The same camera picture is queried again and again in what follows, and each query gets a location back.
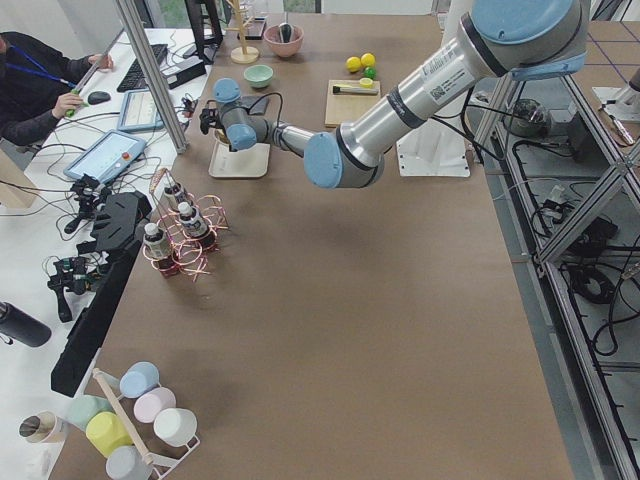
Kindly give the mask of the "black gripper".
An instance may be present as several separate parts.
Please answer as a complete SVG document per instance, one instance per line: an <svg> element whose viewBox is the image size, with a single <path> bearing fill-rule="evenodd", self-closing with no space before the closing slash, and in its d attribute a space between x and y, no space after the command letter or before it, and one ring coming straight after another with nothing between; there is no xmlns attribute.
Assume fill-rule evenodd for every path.
<svg viewBox="0 0 640 480"><path fill-rule="evenodd" d="M231 142L222 126L217 107L213 100L207 100L204 104L199 114L199 128L203 135L208 135L209 132L212 131L217 141L228 147L231 146Z"/></svg>

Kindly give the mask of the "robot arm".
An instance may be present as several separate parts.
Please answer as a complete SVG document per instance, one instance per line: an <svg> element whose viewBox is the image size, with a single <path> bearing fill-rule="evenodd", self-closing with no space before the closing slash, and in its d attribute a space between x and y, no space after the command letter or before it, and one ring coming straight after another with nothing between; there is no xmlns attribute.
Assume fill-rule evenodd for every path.
<svg viewBox="0 0 640 480"><path fill-rule="evenodd" d="M383 173L385 153L411 130L483 78L505 74L538 80L584 65L590 6L586 1L477 1L452 40L353 122L313 133L251 114L238 83L213 87L214 107L200 114L203 133L223 131L234 151L269 143L302 157L318 187L363 188Z"/></svg>

